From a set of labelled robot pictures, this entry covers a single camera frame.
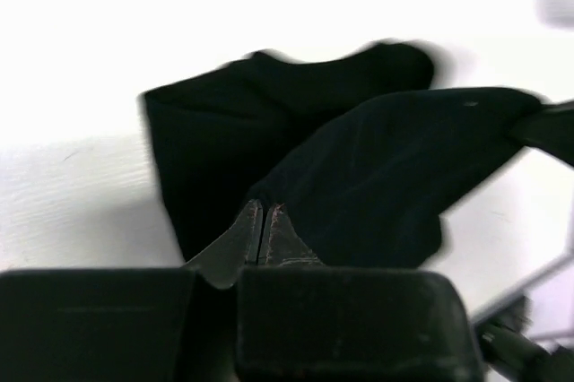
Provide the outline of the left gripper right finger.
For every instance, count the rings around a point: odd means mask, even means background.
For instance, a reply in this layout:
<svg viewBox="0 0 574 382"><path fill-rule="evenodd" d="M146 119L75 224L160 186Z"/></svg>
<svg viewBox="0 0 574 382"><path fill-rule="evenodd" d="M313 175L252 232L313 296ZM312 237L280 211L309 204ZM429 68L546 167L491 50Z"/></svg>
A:
<svg viewBox="0 0 574 382"><path fill-rule="evenodd" d="M481 381L465 306L439 273L323 265L274 205L237 281L243 381Z"/></svg>

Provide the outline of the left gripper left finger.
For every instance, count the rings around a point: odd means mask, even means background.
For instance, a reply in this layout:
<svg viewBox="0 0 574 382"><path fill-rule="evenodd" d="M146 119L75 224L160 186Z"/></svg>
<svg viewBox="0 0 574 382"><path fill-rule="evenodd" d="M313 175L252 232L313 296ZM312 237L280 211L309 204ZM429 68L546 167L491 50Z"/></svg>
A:
<svg viewBox="0 0 574 382"><path fill-rule="evenodd" d="M4 381L233 381L235 299L259 202L181 267L1 274Z"/></svg>

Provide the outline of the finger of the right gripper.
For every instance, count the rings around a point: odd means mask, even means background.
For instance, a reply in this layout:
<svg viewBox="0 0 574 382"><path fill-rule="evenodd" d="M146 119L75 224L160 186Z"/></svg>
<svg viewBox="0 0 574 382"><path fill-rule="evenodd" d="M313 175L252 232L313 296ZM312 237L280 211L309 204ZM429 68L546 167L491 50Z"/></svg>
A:
<svg viewBox="0 0 574 382"><path fill-rule="evenodd" d="M573 102L546 105L520 119L509 135L524 146L539 149L563 162L573 162Z"/></svg>

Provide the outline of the black t shirt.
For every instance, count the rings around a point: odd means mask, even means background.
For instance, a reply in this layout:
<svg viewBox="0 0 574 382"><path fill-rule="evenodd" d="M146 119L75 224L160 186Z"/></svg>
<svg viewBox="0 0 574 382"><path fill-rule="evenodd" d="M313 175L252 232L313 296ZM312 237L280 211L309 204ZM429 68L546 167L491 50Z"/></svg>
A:
<svg viewBox="0 0 574 382"><path fill-rule="evenodd" d="M257 51L146 92L162 200L190 259L251 200L280 205L326 264L422 265L439 217L520 151L510 129L539 112L503 87L435 90L434 59L376 42L292 64Z"/></svg>

